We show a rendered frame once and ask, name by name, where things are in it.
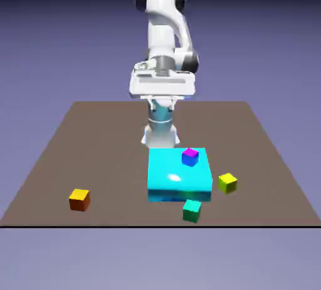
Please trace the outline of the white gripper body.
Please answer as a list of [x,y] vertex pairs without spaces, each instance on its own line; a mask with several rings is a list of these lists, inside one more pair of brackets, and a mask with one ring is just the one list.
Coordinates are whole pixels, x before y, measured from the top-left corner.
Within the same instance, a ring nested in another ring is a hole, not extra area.
[[155,70],[133,70],[129,93],[140,96],[193,96],[196,92],[195,75],[169,71],[169,76],[157,76]]

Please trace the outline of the small purple cube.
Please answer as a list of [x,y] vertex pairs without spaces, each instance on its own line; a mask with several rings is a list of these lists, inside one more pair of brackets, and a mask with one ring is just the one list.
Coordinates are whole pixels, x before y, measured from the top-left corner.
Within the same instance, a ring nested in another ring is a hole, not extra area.
[[199,152],[193,148],[187,148],[182,152],[182,163],[189,167],[195,166],[199,161]]

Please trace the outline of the small yellow cube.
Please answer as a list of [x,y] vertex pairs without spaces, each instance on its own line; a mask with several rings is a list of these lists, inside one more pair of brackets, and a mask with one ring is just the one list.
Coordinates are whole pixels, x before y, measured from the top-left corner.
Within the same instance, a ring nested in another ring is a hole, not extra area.
[[229,194],[236,190],[238,179],[231,173],[225,173],[218,177],[218,187],[224,194]]

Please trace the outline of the small green cube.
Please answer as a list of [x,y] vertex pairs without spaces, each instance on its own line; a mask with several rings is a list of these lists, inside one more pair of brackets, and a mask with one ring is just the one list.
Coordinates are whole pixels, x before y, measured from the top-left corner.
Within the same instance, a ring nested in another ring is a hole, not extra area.
[[182,208],[182,218],[185,221],[197,223],[201,213],[202,202],[187,199]]

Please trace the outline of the small orange cube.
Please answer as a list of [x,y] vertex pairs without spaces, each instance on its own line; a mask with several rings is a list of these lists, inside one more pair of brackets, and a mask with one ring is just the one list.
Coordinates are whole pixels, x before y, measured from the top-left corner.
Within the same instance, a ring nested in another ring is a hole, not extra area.
[[85,189],[74,189],[68,200],[71,210],[84,212],[90,205],[90,191]]

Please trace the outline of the large cyan box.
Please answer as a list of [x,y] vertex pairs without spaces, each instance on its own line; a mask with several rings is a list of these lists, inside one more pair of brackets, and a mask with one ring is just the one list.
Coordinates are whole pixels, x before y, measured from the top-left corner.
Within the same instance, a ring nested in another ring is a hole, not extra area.
[[196,148],[193,166],[182,161],[185,148],[149,150],[147,198],[150,202],[182,202],[187,199],[209,202],[213,176],[205,148]]

